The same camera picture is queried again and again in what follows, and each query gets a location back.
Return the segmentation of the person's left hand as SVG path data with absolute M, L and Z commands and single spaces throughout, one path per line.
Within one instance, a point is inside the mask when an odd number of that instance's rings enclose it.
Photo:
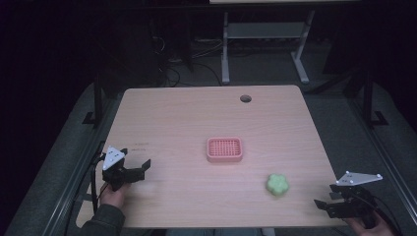
M 108 183 L 105 183 L 100 188 L 99 202 L 102 205 L 110 205 L 121 209 L 124 204 L 126 194 L 130 187 L 130 184 L 124 184 L 117 191 L 113 191 L 112 186 Z

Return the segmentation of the pink soap dish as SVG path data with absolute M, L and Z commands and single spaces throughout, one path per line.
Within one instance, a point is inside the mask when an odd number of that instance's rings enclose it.
M 239 162 L 243 157 L 242 142 L 236 137 L 209 138 L 207 159 L 211 163 Z

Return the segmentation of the person's right hand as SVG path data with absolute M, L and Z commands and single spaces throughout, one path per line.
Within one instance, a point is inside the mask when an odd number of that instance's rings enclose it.
M 357 236 L 396 236 L 391 227 L 374 211 L 376 225 L 366 229 L 358 219 L 344 218 L 343 221 L 356 233 Z

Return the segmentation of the black metal stand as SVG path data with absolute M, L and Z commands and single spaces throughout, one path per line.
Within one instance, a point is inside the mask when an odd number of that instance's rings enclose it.
M 375 126 L 387 125 L 384 114 L 381 111 L 373 110 L 373 85 L 372 74 L 367 72 L 364 80 L 362 115 L 365 123 L 371 129 Z
M 83 123 L 97 128 L 102 120 L 102 82 L 100 75 L 96 75 L 93 82 L 93 111 L 86 114 Z

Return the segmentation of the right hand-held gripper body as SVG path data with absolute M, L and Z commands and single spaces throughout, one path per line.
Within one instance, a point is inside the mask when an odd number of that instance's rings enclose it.
M 331 189 L 329 195 L 333 200 L 340 200 L 342 206 L 336 209 L 342 210 L 345 218 L 360 218 L 365 228 L 370 229 L 376 225 L 373 212 L 378 205 L 375 197 L 363 185 L 383 179 L 381 174 L 346 171 L 340 179 L 329 186 Z

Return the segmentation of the green flower-shaped soap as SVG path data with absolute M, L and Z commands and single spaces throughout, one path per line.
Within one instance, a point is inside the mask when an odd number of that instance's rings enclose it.
M 289 184 L 284 175 L 270 174 L 266 183 L 266 189 L 273 196 L 279 197 L 289 190 Z

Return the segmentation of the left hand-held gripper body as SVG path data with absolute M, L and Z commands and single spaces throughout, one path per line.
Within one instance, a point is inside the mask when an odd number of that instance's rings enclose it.
M 124 167 L 126 154 L 125 148 L 119 150 L 113 146 L 109 146 L 105 154 L 102 179 L 111 186 L 113 192 L 119 190 L 125 183 L 135 182 L 132 169 Z

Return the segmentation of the white metal stand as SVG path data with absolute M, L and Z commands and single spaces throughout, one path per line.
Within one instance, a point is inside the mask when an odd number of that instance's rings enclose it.
M 312 26 L 315 11 L 309 12 L 304 22 L 294 23 L 230 23 L 228 13 L 223 15 L 221 82 L 230 83 L 228 42 L 230 39 L 294 39 L 299 40 L 297 48 L 290 53 L 300 82 L 304 85 L 310 82 L 304 65 L 302 53 Z

